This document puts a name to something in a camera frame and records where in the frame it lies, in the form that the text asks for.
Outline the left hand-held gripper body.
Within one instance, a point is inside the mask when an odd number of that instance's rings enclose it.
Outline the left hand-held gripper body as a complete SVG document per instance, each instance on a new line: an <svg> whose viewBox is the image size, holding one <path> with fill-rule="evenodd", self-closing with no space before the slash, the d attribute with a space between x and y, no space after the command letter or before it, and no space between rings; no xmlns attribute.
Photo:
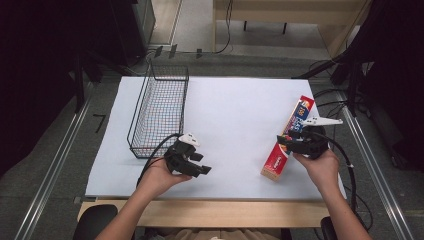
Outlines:
<svg viewBox="0 0 424 240"><path fill-rule="evenodd" d="M199 142L193 134L186 133L178 136L164 155L169 171L171 173L174 171L181 173L184 164L192 163L189 156L196 152L197 146L199 146Z"/></svg>

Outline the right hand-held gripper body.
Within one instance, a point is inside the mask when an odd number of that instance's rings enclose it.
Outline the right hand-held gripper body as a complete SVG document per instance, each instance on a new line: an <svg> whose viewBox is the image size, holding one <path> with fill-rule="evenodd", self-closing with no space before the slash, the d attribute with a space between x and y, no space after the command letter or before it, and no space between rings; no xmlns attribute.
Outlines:
<svg viewBox="0 0 424 240"><path fill-rule="evenodd" d="M317 159L329 148L329 140L324 127L329 125L340 125L341 119L330 119L324 117L310 117L301 122L301 130L293 130L292 151L304 154L311 159Z"/></svg>

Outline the red toothpaste box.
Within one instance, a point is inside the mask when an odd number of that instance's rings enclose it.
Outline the red toothpaste box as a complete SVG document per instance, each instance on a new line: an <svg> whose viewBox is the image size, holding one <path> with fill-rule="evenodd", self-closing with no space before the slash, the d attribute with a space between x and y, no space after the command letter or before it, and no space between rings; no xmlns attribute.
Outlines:
<svg viewBox="0 0 424 240"><path fill-rule="evenodd" d="M280 137L285 139L290 130L301 130L303 128L301 122L307 119L314 103L313 99L302 95L290 114ZM284 144L276 143L262 167L261 174L270 180L277 181L284 170L289 154L290 151Z"/></svg>

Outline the person's right hand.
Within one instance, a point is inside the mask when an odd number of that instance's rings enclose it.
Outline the person's right hand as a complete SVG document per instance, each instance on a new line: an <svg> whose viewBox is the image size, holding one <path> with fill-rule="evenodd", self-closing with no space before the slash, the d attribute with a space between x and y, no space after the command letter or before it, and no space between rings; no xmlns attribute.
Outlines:
<svg viewBox="0 0 424 240"><path fill-rule="evenodd" d="M326 150L315 160L298 153L294 153L293 156L306 168L309 177L322 195L335 193L339 189L339 159L333 151Z"/></svg>

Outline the person's left hand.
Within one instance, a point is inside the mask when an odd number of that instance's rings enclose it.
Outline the person's left hand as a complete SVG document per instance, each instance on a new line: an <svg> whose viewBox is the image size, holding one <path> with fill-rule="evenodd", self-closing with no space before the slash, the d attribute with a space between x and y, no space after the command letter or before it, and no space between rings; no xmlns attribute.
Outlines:
<svg viewBox="0 0 424 240"><path fill-rule="evenodd" d="M191 180L192 177L184 174L172 174L163 158L155 159L144 172L136 192L146 199L154 199L171 187Z"/></svg>

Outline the white table sheet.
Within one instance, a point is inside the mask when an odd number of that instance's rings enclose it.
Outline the white table sheet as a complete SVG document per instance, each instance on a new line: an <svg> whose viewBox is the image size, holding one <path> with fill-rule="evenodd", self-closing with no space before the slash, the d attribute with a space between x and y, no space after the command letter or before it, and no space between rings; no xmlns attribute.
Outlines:
<svg viewBox="0 0 424 240"><path fill-rule="evenodd" d="M128 197L145 164L129 149L127 134L143 80L122 78L102 144L89 175L89 197ZM281 177L261 173L276 137L301 96L306 80L196 77L189 80L184 129L200 143L210 172L178 184L167 199L318 200L305 168L288 159Z"/></svg>

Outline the wooden table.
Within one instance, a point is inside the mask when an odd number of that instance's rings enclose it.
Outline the wooden table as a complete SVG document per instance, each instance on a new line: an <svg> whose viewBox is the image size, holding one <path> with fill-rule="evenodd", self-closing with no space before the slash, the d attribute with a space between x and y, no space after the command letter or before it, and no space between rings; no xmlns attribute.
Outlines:
<svg viewBox="0 0 424 240"><path fill-rule="evenodd" d="M138 221L145 227L311 228L328 210L320 201L154 200Z"/></svg>

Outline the black stand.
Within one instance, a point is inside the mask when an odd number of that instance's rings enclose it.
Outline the black stand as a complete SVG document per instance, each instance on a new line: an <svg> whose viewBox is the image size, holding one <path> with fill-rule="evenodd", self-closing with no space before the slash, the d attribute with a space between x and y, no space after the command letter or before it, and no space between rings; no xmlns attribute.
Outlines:
<svg viewBox="0 0 424 240"><path fill-rule="evenodd" d="M134 76L128 67L113 63L94 51L75 51L72 55L73 79L76 96L75 112L79 113L85 103L83 73L86 73L91 82L100 82L102 72L99 65L105 65L121 76Z"/></svg>
<svg viewBox="0 0 424 240"><path fill-rule="evenodd" d="M346 106L351 115L356 117L355 100L357 87L361 77L363 76L361 70L362 63L359 61L358 50L356 47L350 46L347 50L335 58L325 60L322 64L312 68L306 73L294 76L294 79L310 79L334 65L336 65L336 69L332 73L330 81L333 85L341 85L345 80L348 81Z"/></svg>

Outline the black curtain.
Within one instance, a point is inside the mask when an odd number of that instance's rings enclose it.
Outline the black curtain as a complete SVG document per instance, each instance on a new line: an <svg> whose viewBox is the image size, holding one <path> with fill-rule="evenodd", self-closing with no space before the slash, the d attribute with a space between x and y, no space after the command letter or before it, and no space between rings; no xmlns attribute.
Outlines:
<svg viewBox="0 0 424 240"><path fill-rule="evenodd" d="M109 0L0 0L0 177L75 96L72 55L116 62Z"/></svg>
<svg viewBox="0 0 424 240"><path fill-rule="evenodd" d="M424 172L424 0L372 0L352 43L359 83L394 165Z"/></svg>

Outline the light wooden bench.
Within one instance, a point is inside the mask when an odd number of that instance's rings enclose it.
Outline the light wooden bench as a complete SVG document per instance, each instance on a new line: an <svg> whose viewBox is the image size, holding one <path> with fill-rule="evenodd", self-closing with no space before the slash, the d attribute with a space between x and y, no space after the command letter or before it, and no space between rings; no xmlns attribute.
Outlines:
<svg viewBox="0 0 424 240"><path fill-rule="evenodd" d="M212 49L216 21L229 12L236 21L316 24L331 58L337 57L372 0L212 0Z"/></svg>

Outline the dark cabinet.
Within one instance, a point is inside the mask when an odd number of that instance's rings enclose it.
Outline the dark cabinet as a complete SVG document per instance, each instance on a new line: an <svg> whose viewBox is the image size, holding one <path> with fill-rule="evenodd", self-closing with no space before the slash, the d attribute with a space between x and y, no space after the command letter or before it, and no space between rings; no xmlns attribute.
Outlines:
<svg viewBox="0 0 424 240"><path fill-rule="evenodd" d="M156 18L151 0L109 0L118 32L118 62L125 66L147 55Z"/></svg>

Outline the metal floor rail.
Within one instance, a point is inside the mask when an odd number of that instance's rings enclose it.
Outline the metal floor rail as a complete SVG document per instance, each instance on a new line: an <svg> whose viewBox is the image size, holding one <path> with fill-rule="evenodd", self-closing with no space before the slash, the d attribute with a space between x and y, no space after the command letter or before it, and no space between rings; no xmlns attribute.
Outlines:
<svg viewBox="0 0 424 240"><path fill-rule="evenodd" d="M373 153L357 118L350 113L347 107L344 107L342 112L353 138L355 139L356 145L359 148L362 159L368 169L386 214L396 233L397 239L415 240L405 219L404 213L378 165L377 158Z"/></svg>
<svg viewBox="0 0 424 240"><path fill-rule="evenodd" d="M86 99L83 101L81 109L74 114L72 121L68 126L54 158L43 178L43 181L30 203L29 209L25 214L14 240L31 240L31 236L45 209L57 179L66 162L68 153L87 114L94 89L95 84L91 82L84 86L83 92L86 94Z"/></svg>

